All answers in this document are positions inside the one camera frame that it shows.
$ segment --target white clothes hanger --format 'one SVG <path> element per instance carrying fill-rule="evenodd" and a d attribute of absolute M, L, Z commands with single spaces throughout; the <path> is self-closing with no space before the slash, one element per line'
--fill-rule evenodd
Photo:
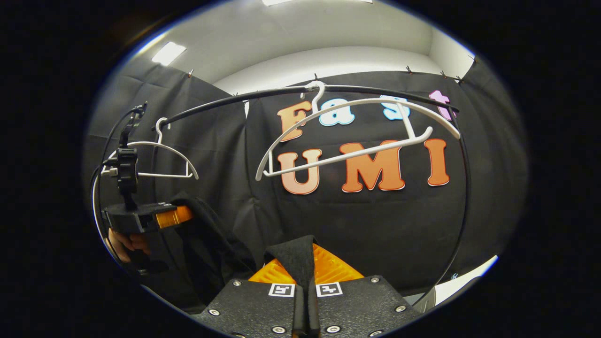
<path fill-rule="evenodd" d="M 160 147 L 160 148 L 170 150 L 170 151 L 178 154 L 179 157 L 183 158 L 186 161 L 186 174 L 185 175 L 167 175 L 167 174 L 153 174 L 153 173 L 138 173 L 138 175 L 147 176 L 147 177 L 170 177 L 170 178 L 190 178 L 190 177 L 194 176 L 194 178 L 198 180 L 198 173 L 196 172 L 196 169 L 194 168 L 194 165 L 192 165 L 190 160 L 188 160 L 187 157 L 185 157 L 182 153 L 178 152 L 177 150 L 161 143 L 163 141 L 163 133 L 160 131 L 159 123 L 161 123 L 164 120 L 167 120 L 167 118 L 166 117 L 160 118 L 156 122 L 156 125 L 155 125 L 156 132 L 157 132 L 157 134 L 159 134 L 158 142 L 138 141 L 138 142 L 128 143 L 127 146 L 128 147 L 129 146 L 155 146 L 155 147 Z M 117 153 L 117 151 L 112 152 L 108 158 L 112 158 L 113 156 L 115 156 L 116 153 Z M 103 166 L 102 171 L 101 171 L 102 174 L 109 174 L 111 172 L 110 170 L 105 170 L 105 169 L 106 169 L 106 166 Z"/>
<path fill-rule="evenodd" d="M 273 144 L 269 147 L 269 149 L 263 156 L 263 159 L 259 163 L 259 166 L 257 168 L 257 174 L 255 175 L 255 180 L 257 180 L 257 181 L 261 180 L 262 175 L 265 175 L 267 177 L 282 175 L 285 173 L 291 173 L 294 171 L 318 167 L 320 165 L 340 162 L 340 161 L 343 161 L 343 160 L 346 160 L 349 158 L 353 158 L 353 157 L 357 157 L 357 156 L 361 156 L 361 155 L 373 154 L 373 153 L 377 153 L 379 151 L 386 150 L 386 149 L 410 146 L 413 144 L 417 144 L 417 143 L 426 141 L 428 139 L 428 137 L 432 134 L 432 130 L 433 130 L 432 127 L 429 126 L 428 128 L 426 128 L 426 131 L 422 135 L 416 137 L 415 132 L 413 131 L 413 127 L 411 126 L 411 122 L 409 121 L 409 116 L 408 116 L 407 112 L 405 111 L 405 109 L 403 109 L 404 106 L 406 106 L 408 108 L 412 108 L 416 111 L 419 111 L 419 112 L 425 114 L 426 116 L 433 118 L 435 121 L 440 123 L 446 130 L 448 130 L 454 138 L 456 138 L 458 140 L 461 138 L 461 134 L 459 133 L 459 131 L 451 123 L 449 123 L 449 121 L 444 119 L 442 116 L 433 112 L 432 110 L 429 110 L 426 107 L 417 105 L 415 103 L 410 103 L 410 102 L 399 102 L 399 101 L 391 100 L 391 99 L 360 99 L 360 100 L 344 102 L 344 103 L 341 103 L 341 104 L 338 104 L 338 105 L 335 105 L 332 107 L 328 107 L 324 110 L 319 111 L 319 109 L 317 108 L 318 107 L 317 100 L 319 100 L 323 96 L 323 92 L 325 91 L 324 85 L 325 84 L 320 81 L 313 81 L 307 85 L 308 88 L 315 88 L 315 86 L 319 87 L 319 93 L 315 96 L 315 98 L 313 99 L 313 101 L 311 103 L 313 105 L 313 113 L 311 115 L 303 118 L 301 121 L 298 121 L 292 127 L 288 128 L 288 130 L 286 130 L 282 135 L 280 135 L 273 142 Z M 401 141 L 396 141 L 396 142 L 389 143 L 389 144 L 384 144 L 382 146 L 367 148 L 364 150 L 360 150 L 358 152 L 352 152 L 352 153 L 348 153 L 348 154 L 334 156 L 333 158 L 324 159 L 324 160 L 316 161 L 316 162 L 305 164 L 305 165 L 300 165 L 298 167 L 289 168 L 286 170 L 280 170 L 280 171 L 275 171 L 275 172 L 273 171 L 273 149 L 290 132 L 292 132 L 293 130 L 298 128 L 300 125 L 302 125 L 314 118 L 317 118 L 323 114 L 326 114 L 327 112 L 331 112 L 336 109 L 344 108 L 347 106 L 364 105 L 367 103 L 393 103 L 393 104 L 396 104 L 398 107 L 398 111 L 400 111 L 401 115 L 403 116 L 403 123 L 405 125 L 405 129 L 407 129 L 407 134 L 409 135 L 409 138 L 406 140 L 401 140 Z M 267 161 L 269 161 L 269 171 L 264 170 L 265 165 L 267 164 Z"/>

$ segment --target screw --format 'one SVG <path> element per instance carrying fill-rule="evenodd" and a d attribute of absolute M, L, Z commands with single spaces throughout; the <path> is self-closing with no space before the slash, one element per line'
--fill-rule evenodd
<path fill-rule="evenodd" d="M 336 325 L 330 326 L 329 328 L 326 329 L 326 331 L 330 332 L 330 333 L 336 333 L 336 332 L 340 331 L 340 327 L 336 326 Z"/>

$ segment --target orange gripper pad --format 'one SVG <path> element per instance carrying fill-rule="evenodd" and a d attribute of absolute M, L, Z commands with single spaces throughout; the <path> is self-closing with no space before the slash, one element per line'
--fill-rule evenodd
<path fill-rule="evenodd" d="M 315 261 L 315 284 L 334 283 L 364 277 L 343 260 L 316 244 L 313 244 L 313 257 Z M 249 281 L 296 284 L 296 281 L 277 259 L 273 259 L 257 271 Z"/>
<path fill-rule="evenodd" d="M 156 222 L 160 229 L 175 226 L 192 219 L 192 211 L 187 206 L 178 206 L 177 210 L 156 214 Z"/>

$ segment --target ceiling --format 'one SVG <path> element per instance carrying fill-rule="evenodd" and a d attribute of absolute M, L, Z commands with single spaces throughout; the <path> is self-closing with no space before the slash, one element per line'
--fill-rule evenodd
<path fill-rule="evenodd" d="M 169 66 L 215 83 L 254 64 L 301 51 L 372 46 L 428 55 L 432 26 L 386 3 L 295 0 L 265 6 L 233 0 L 203 8 L 149 43 L 152 58 L 167 42 L 187 48 Z"/>

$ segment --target orange letter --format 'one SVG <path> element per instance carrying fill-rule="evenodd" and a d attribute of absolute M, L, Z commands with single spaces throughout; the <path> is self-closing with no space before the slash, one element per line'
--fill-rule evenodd
<path fill-rule="evenodd" d="M 424 142 L 424 146 L 430 152 L 430 178 L 428 184 L 431 186 L 445 185 L 449 182 L 447 166 L 445 165 L 445 147 L 447 143 L 439 138 L 431 138 Z"/>
<path fill-rule="evenodd" d="M 396 142 L 394 140 L 384 141 L 381 145 Z M 363 150 L 359 143 L 347 143 L 340 146 L 340 152 L 348 154 Z M 400 190 L 405 187 L 401 180 L 401 169 L 398 164 L 398 152 L 401 147 L 382 150 L 376 153 L 372 160 L 370 155 L 361 155 L 346 160 L 346 183 L 342 186 L 344 192 L 359 192 L 363 185 L 359 183 L 359 174 L 369 190 L 376 186 L 378 177 L 382 173 L 382 181 L 378 184 L 381 190 Z"/>
<path fill-rule="evenodd" d="M 322 155 L 321 149 L 309 149 L 302 152 L 302 157 L 307 159 L 307 164 L 317 162 Z M 278 156 L 279 164 L 282 170 L 294 168 L 294 162 L 298 158 L 296 153 L 283 153 Z M 306 183 L 299 183 L 296 180 L 294 171 L 282 174 L 282 184 L 284 189 L 295 195 L 307 195 L 315 191 L 319 185 L 319 167 L 309 168 L 309 179 Z"/>
<path fill-rule="evenodd" d="M 282 133 L 288 130 L 288 128 L 294 126 L 303 118 L 307 117 L 305 111 L 311 110 L 311 102 L 305 101 L 288 108 L 284 108 L 278 111 L 278 116 L 282 119 Z M 302 135 L 302 130 L 295 129 L 286 135 L 280 142 L 290 141 L 293 138 L 297 138 Z"/>

